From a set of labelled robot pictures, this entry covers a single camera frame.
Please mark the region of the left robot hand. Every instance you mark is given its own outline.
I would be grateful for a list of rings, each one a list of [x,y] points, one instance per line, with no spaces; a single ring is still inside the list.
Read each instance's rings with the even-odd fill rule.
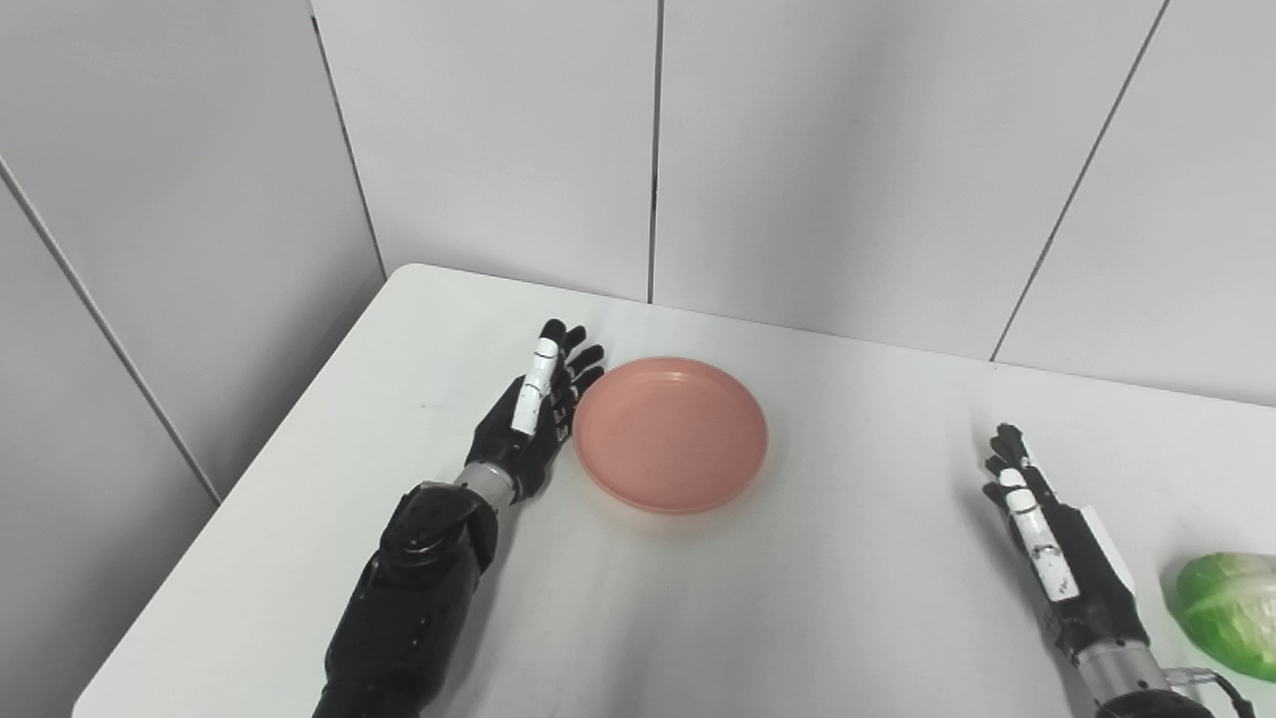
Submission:
[[[605,349],[586,326],[550,319],[538,332],[528,372],[514,377],[473,432],[466,465],[495,474],[471,488],[510,506],[544,488],[570,434],[581,400],[604,376]]]

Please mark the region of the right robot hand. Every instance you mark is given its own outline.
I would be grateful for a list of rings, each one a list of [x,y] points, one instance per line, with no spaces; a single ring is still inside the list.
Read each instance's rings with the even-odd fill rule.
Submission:
[[[1048,636],[1071,661],[1094,645],[1148,647],[1134,592],[1116,573],[1088,514],[1062,502],[1013,423],[999,423],[983,494],[999,510],[1045,602]]]

